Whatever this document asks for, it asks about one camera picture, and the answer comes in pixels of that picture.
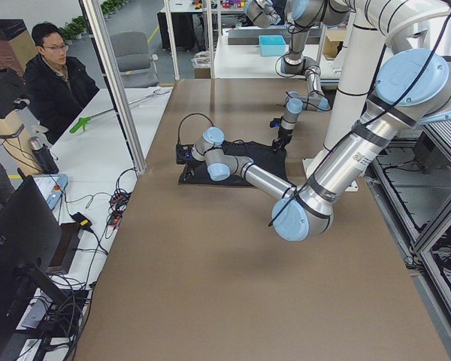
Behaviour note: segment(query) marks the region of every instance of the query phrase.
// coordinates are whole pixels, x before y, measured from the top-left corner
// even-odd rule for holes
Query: black jacket
[[[85,65],[67,56],[67,83],[43,61],[40,54],[27,63],[24,79],[31,96],[30,111],[42,126],[50,143],[55,143],[82,109],[98,92],[95,81],[86,73]]]

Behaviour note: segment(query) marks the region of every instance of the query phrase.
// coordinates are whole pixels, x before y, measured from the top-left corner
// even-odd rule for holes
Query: black computer monitor
[[[32,177],[0,211],[0,355],[37,287],[61,305],[67,295],[45,275],[62,230]]]

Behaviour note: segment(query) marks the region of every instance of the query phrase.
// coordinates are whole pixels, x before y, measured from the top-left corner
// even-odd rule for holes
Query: light blue box
[[[259,35],[262,56],[282,56],[286,52],[286,42],[282,35]]]

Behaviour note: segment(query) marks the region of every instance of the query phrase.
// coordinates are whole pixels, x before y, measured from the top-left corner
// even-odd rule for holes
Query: folded black cloth
[[[284,179],[286,176],[286,150],[278,150],[277,153],[272,151],[272,147],[254,141],[224,141],[222,143],[222,150],[224,154],[229,156],[248,156],[254,159],[254,163],[262,169]],[[207,165],[202,162],[199,166],[191,168],[185,166],[182,174],[179,177],[180,184],[209,184],[215,186],[230,186],[230,187],[251,187],[252,185],[246,182],[238,175],[231,175],[225,180],[215,182],[210,179],[207,173]]]

